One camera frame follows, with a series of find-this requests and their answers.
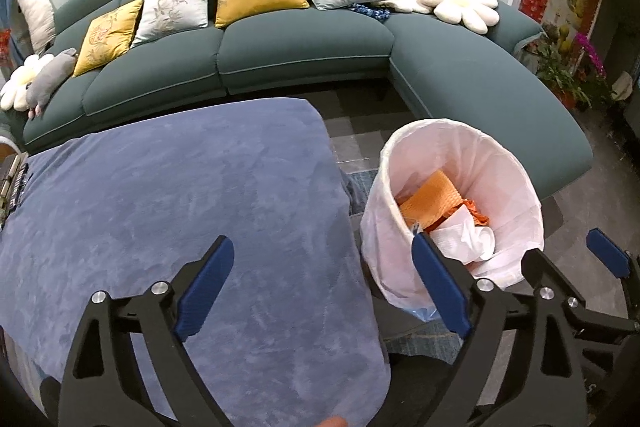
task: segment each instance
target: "blue gripper pad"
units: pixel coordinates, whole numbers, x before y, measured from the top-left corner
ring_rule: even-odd
[[[587,248],[600,259],[601,263],[617,279],[629,277],[631,274],[628,256],[601,229],[589,231],[587,234]]]
[[[181,341],[200,331],[233,265],[234,245],[226,237],[178,302],[174,333]]]
[[[462,290],[421,233],[414,236],[411,253],[415,269],[447,329],[465,339],[472,326],[467,315],[468,301]]]

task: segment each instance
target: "trash can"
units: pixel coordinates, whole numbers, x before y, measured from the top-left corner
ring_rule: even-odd
[[[523,280],[527,250],[544,247],[540,200],[525,169],[495,139],[465,123],[419,120],[397,130],[380,153],[360,233],[362,256],[386,300],[421,320],[438,317],[411,255],[414,238],[396,198],[414,194],[441,169],[463,198],[490,218],[494,256],[467,264],[500,288]]]

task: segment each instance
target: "gray plush pig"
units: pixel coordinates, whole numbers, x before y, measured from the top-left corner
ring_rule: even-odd
[[[78,57],[75,48],[69,48],[56,55],[52,61],[46,64],[33,82],[27,86],[27,105],[29,106],[29,118],[33,115],[40,116],[49,103],[51,95],[74,72]]]

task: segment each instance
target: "blue knitted fabric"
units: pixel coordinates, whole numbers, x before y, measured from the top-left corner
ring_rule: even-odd
[[[347,6],[347,9],[352,12],[362,13],[367,17],[372,17],[373,19],[384,22],[391,16],[391,12],[386,8],[370,8],[369,6],[365,6],[364,4],[350,4]]]

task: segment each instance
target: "orange sponge cloth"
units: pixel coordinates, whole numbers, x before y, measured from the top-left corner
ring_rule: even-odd
[[[454,207],[458,208],[461,204],[462,196],[447,175],[438,170],[413,196],[400,205],[400,213],[409,228],[418,222],[423,230],[427,230],[445,212]]]

